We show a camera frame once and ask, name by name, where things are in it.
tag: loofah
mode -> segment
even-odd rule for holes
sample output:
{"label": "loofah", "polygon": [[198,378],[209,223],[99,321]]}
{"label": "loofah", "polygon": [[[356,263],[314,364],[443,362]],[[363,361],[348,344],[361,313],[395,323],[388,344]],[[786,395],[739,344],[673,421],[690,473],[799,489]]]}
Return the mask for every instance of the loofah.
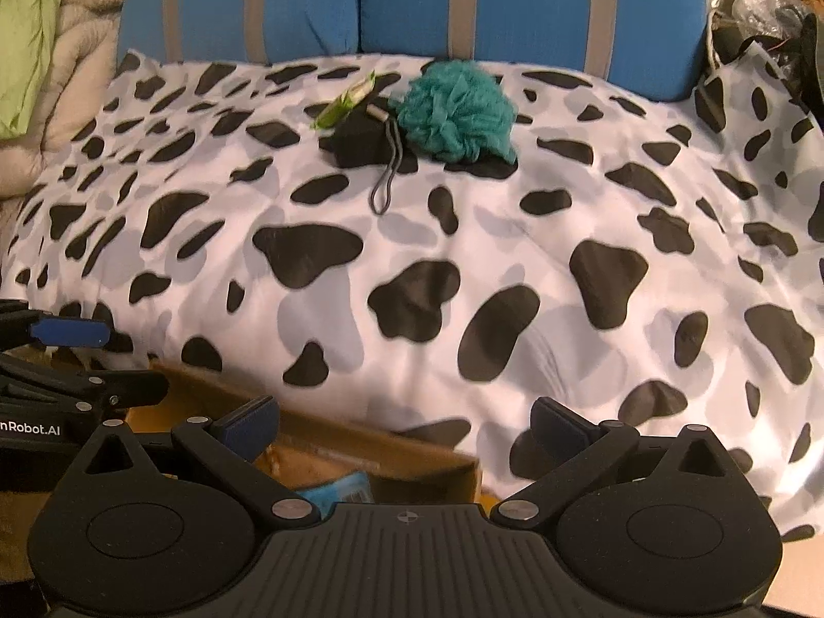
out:
{"label": "loofah", "polygon": [[471,61],[438,62],[393,101],[406,138],[444,162],[478,160],[482,150],[515,161],[509,142],[518,114],[492,76]]}

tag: gray stripe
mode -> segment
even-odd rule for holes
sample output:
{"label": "gray stripe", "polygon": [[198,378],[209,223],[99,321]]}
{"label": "gray stripe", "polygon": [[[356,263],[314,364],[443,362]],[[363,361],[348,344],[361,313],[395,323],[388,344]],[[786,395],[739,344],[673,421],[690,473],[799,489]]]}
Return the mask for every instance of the gray stripe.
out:
{"label": "gray stripe", "polygon": [[266,0],[243,0],[243,40],[250,62],[269,64],[263,37],[263,13]]}
{"label": "gray stripe", "polygon": [[166,45],[166,62],[183,61],[179,6],[180,0],[163,0],[163,43]]}
{"label": "gray stripe", "polygon": [[618,0],[590,0],[587,55],[583,70],[591,76],[606,79],[612,62],[612,45],[615,43],[615,16]]}
{"label": "gray stripe", "polygon": [[449,0],[449,57],[475,57],[475,16],[478,0]]}

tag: blue backrest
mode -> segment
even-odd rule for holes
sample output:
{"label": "blue backrest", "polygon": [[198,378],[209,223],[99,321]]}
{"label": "blue backrest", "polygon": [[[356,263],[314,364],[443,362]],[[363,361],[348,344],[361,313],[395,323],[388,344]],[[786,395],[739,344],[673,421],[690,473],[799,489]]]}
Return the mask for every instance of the blue backrest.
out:
{"label": "blue backrest", "polygon": [[125,0],[120,57],[279,62],[357,51],[357,0]]}
{"label": "blue backrest", "polygon": [[365,53],[567,67],[645,97],[695,86],[706,0],[361,0]]}

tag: cow print fabric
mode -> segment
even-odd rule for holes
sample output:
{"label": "cow print fabric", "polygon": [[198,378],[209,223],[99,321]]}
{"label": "cow print fabric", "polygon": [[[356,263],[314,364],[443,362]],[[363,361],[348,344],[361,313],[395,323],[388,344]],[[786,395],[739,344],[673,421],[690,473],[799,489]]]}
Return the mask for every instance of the cow print fabric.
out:
{"label": "cow print fabric", "polygon": [[130,53],[5,235],[3,297],[110,323],[106,367],[159,356],[456,445],[502,497],[549,466],[538,396],[647,434],[707,423],[786,537],[820,530],[824,139],[769,58],[674,105],[492,64],[517,162],[408,148],[376,217],[382,168],[336,169],[311,114],[422,68]]}

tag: green snack package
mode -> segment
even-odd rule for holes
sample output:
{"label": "green snack package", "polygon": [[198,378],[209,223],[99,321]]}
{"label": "green snack package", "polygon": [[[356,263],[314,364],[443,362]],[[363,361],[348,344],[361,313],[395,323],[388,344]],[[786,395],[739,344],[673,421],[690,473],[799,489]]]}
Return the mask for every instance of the green snack package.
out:
{"label": "green snack package", "polygon": [[343,93],[328,103],[312,123],[314,130],[329,130],[335,127],[344,116],[354,109],[364,98],[375,90],[375,72],[365,79],[352,84]]}

